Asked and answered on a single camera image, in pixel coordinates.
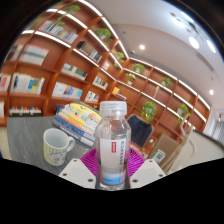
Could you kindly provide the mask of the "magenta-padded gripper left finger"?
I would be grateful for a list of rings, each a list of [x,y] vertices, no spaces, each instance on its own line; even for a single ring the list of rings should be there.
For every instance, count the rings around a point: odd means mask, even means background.
[[[73,158],[59,176],[78,186],[94,189],[98,175],[96,150],[92,149],[80,159]]]

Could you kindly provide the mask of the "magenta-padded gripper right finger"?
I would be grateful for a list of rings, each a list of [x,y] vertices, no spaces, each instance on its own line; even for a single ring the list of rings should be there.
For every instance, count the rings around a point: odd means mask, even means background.
[[[146,186],[166,174],[153,159],[145,159],[136,150],[130,150],[128,160],[128,178],[131,189]]]

